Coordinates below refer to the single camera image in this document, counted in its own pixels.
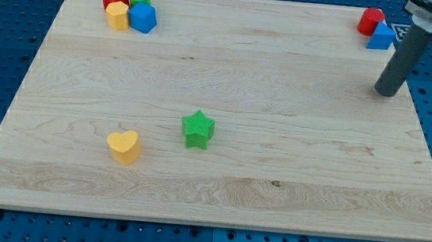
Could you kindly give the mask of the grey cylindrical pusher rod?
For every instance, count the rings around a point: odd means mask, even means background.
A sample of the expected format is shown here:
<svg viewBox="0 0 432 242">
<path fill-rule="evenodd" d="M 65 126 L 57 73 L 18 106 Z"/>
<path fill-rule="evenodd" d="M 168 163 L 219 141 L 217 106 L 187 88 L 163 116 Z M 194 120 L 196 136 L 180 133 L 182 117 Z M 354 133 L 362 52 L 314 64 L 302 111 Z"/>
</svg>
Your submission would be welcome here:
<svg viewBox="0 0 432 242">
<path fill-rule="evenodd" d="M 413 24 L 400 42 L 374 88 L 384 97 L 394 97 L 432 43 L 432 30 Z"/>
</svg>

